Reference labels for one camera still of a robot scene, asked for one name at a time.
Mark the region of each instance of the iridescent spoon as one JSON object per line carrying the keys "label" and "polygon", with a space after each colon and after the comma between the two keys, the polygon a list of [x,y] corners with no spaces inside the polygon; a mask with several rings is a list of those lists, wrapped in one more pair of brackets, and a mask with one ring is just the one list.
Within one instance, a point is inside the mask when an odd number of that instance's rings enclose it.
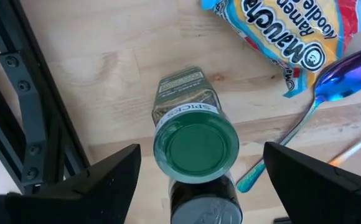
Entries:
{"label": "iridescent spoon", "polygon": [[[302,120],[280,141],[286,145],[309,121],[316,108],[326,101],[337,101],[361,90],[361,51],[333,63],[319,75],[314,88],[314,99]],[[255,164],[238,182],[237,189],[248,192],[265,170],[263,158]]]}

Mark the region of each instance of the ramen noodle package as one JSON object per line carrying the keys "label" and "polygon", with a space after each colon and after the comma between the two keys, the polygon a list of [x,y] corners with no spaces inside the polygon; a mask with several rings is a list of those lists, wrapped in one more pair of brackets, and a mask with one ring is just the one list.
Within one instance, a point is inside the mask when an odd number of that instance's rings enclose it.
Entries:
{"label": "ramen noodle package", "polygon": [[283,70],[292,97],[361,31],[361,0],[201,0]]}

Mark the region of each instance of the bolt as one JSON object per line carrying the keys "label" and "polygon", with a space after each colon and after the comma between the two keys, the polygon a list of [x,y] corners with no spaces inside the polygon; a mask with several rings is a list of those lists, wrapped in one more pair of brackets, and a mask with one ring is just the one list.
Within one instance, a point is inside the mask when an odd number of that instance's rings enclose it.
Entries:
{"label": "bolt", "polygon": [[17,83],[17,87],[19,87],[20,91],[29,91],[30,90],[30,83],[27,81],[21,80]]}
{"label": "bolt", "polygon": [[19,61],[13,56],[7,56],[6,65],[9,67],[17,67],[19,66]]}
{"label": "bolt", "polygon": [[27,173],[27,179],[32,180],[38,175],[38,170],[35,167],[31,167],[30,171]]}
{"label": "bolt", "polygon": [[40,151],[40,149],[39,149],[38,146],[32,146],[32,147],[30,148],[30,154],[33,155],[33,156],[35,156],[36,154],[38,154],[39,151]]}

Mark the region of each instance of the green jar cap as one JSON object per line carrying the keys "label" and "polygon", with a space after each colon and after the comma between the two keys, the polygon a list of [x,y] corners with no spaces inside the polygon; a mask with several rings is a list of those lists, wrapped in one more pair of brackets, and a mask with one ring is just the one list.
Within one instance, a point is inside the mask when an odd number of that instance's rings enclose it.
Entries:
{"label": "green jar cap", "polygon": [[224,175],[237,158],[239,142],[222,114],[190,111],[168,120],[156,133],[154,156],[180,182],[198,184]]}

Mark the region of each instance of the wooden surface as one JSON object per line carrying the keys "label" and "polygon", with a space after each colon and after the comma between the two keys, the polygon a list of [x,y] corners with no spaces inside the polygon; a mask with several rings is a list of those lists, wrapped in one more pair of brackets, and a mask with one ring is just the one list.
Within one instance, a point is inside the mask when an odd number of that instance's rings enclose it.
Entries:
{"label": "wooden surface", "polygon": [[[142,166],[126,223],[169,223],[168,178],[152,154],[151,108],[158,80],[198,65],[235,125],[239,178],[299,118],[311,92],[287,99],[277,68],[197,0],[22,0],[68,112],[94,161],[140,143]],[[349,53],[361,49],[361,35]],[[0,89],[20,118],[17,96],[0,66]],[[327,161],[361,138],[361,92],[324,103],[289,144]],[[361,151],[342,165],[361,175]],[[0,193],[16,190],[0,164]],[[267,173],[238,195],[244,223],[285,215]]]}

